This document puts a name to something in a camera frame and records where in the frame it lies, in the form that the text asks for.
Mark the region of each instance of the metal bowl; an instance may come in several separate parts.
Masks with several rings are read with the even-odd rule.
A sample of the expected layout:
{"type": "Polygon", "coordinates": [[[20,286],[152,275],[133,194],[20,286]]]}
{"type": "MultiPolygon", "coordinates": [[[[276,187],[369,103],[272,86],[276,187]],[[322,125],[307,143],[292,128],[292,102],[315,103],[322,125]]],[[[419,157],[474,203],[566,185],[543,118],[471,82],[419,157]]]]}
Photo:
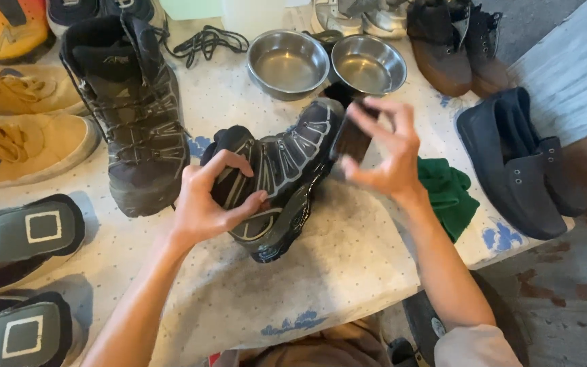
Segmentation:
{"type": "Polygon", "coordinates": [[[330,58],[314,38],[295,31],[261,34],[249,47],[249,75],[264,93],[282,101],[310,95],[330,72],[330,58]]]}
{"type": "Polygon", "coordinates": [[[407,64],[393,46],[369,35],[338,41],[332,64],[340,80],[367,95],[386,95],[407,79],[407,64]]]}

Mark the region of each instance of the left hand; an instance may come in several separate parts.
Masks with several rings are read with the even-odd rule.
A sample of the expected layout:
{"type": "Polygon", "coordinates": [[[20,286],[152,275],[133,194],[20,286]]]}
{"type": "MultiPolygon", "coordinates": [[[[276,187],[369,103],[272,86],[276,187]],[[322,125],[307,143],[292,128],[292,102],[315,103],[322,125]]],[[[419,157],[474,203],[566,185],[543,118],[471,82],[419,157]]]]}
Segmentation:
{"type": "Polygon", "coordinates": [[[216,177],[226,167],[240,169],[244,175],[253,177],[249,162],[228,150],[221,150],[205,167],[190,165],[183,170],[172,234],[190,244],[189,247],[237,227],[255,214],[268,196],[265,190],[257,191],[237,208],[228,211],[221,208],[210,191],[216,177]]]}

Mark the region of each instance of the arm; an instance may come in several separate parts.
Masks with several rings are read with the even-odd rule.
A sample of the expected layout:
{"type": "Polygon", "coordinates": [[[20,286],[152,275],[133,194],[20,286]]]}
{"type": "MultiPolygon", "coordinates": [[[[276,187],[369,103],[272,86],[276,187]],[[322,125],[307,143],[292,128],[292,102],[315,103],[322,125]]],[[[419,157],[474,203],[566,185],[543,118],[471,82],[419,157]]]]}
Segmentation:
{"type": "Polygon", "coordinates": [[[348,113],[367,134],[391,153],[372,170],[362,170],[349,157],[341,160],[346,177],[393,198],[407,221],[415,242],[420,278],[429,301],[448,330],[477,325],[495,326],[495,318],[483,293],[445,234],[434,214],[427,190],[418,180],[420,139],[413,128],[413,108],[408,104],[367,98],[365,103],[386,113],[394,126],[390,133],[352,104],[348,113]]]}
{"type": "Polygon", "coordinates": [[[192,247],[234,228],[257,212],[266,199],[266,192],[258,191],[242,206],[224,211],[210,190],[226,166],[253,175],[246,159],[227,150],[217,153],[205,167],[185,168],[174,224],[155,240],[148,261],[87,352],[82,367],[149,365],[164,303],[192,247]]]}

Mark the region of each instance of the sleeve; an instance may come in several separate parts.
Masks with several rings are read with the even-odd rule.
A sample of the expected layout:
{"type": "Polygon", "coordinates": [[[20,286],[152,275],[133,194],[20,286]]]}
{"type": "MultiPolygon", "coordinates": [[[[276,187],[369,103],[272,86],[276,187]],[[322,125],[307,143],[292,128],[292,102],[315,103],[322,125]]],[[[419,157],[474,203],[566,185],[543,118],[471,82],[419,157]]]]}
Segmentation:
{"type": "Polygon", "coordinates": [[[458,327],[438,340],[436,367],[522,367],[499,328],[458,327]]]}

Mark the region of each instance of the brown shoe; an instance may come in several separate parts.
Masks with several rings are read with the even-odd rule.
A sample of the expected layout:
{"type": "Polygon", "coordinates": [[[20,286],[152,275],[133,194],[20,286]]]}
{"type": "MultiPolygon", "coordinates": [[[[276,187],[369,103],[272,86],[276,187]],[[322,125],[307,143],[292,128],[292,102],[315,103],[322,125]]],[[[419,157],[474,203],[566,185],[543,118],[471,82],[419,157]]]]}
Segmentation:
{"type": "Polygon", "coordinates": [[[466,50],[472,68],[472,91],[481,98],[511,87],[507,66],[497,57],[501,13],[484,13],[481,5],[470,12],[466,50]]]}
{"type": "MultiPolygon", "coordinates": [[[[458,97],[470,90],[472,72],[450,11],[445,0],[414,1],[407,9],[407,34],[418,69],[429,84],[444,95],[458,97]]],[[[465,21],[467,29],[467,17],[459,21],[465,21]]]]}

